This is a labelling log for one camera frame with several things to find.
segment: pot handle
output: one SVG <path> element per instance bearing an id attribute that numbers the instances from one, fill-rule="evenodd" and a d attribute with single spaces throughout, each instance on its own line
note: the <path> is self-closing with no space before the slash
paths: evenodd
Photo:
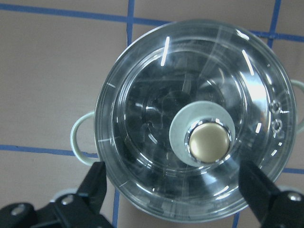
<path id="1" fill-rule="evenodd" d="M 85 114 L 84 116 L 80 117 L 73 125 L 72 130 L 71 130 L 71 135 L 70 135 L 70 142 L 71 142 L 71 147 L 72 147 L 73 153 L 82 163 L 89 165 L 89 166 L 93 165 L 94 162 L 99 161 L 99 159 L 86 157 L 80 151 L 80 149 L 78 147 L 78 143 L 77 143 L 77 130 L 83 121 L 85 121 L 93 116 L 94 116 L 94 111 L 91 111 L 91 112 Z"/>
<path id="2" fill-rule="evenodd" d="M 290 80 L 291 85 L 298 87 L 304 93 L 304 83 L 298 80 Z M 304 130 L 304 119 L 297 125 L 296 133 L 299 134 Z"/>

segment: glass lid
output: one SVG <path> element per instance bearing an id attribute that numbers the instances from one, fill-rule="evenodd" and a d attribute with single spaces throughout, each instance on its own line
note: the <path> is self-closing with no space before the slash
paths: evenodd
<path id="1" fill-rule="evenodd" d="M 97 101 L 95 139 L 132 204 L 167 220 L 210 221 L 246 206 L 241 160 L 278 177 L 295 115 L 286 72 L 260 39 L 192 20 L 156 28 L 120 55 Z"/>

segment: gold knob top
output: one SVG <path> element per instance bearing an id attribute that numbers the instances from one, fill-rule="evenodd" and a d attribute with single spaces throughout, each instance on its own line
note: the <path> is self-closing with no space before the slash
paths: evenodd
<path id="1" fill-rule="evenodd" d="M 191 154 L 198 160 L 211 163 L 224 157 L 230 147 L 227 130 L 218 123 L 197 126 L 190 135 Z"/>

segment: transparent lid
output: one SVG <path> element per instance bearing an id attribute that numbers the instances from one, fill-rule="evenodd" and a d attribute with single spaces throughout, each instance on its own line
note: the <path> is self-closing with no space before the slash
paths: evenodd
<path id="1" fill-rule="evenodd" d="M 175 115 L 196 101 L 220 105 L 235 127 L 228 156 L 200 167 L 182 162 L 169 140 Z M 295 123 L 293 91 L 273 52 L 242 28 L 192 20 L 154 29 L 120 55 L 97 101 L 95 137 L 108 177 L 131 203 L 163 219 L 199 222 L 246 206 L 242 159 L 278 177 Z"/>

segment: metal bolt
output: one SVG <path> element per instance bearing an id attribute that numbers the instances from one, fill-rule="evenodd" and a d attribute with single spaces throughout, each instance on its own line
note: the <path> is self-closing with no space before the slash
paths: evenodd
<path id="1" fill-rule="evenodd" d="M 21 214 L 22 212 L 24 212 L 25 210 L 25 205 L 24 204 L 19 204 L 17 207 L 15 207 L 12 211 L 11 211 L 11 215 L 16 216 Z"/>
<path id="2" fill-rule="evenodd" d="M 62 200 L 61 200 L 61 203 L 63 205 L 67 205 L 67 204 L 70 204 L 71 202 L 73 202 L 74 200 L 74 196 L 73 195 L 67 195 L 66 197 L 64 197 Z"/>
<path id="3" fill-rule="evenodd" d="M 292 201 L 301 201 L 302 200 L 302 197 L 299 193 L 297 192 L 290 192 L 287 197 L 292 200 Z"/>

